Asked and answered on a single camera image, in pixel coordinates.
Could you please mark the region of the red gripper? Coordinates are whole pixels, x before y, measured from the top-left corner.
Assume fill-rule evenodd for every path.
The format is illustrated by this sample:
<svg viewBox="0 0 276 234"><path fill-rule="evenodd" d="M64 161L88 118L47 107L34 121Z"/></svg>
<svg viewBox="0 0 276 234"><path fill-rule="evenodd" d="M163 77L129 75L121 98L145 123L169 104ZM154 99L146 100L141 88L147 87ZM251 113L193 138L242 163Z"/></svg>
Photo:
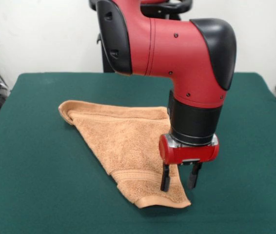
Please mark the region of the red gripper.
<svg viewBox="0 0 276 234"><path fill-rule="evenodd" d="M184 163L190 163L193 166L187 182L188 188L192 190L196 187L197 177L203 162L213 161L218 156L219 141L216 134L214 134L210 144L205 146L190 146L175 141L170 134L164 134L159 138L159 152L163 160L160 190L163 192L169 190L169 165Z"/></svg>

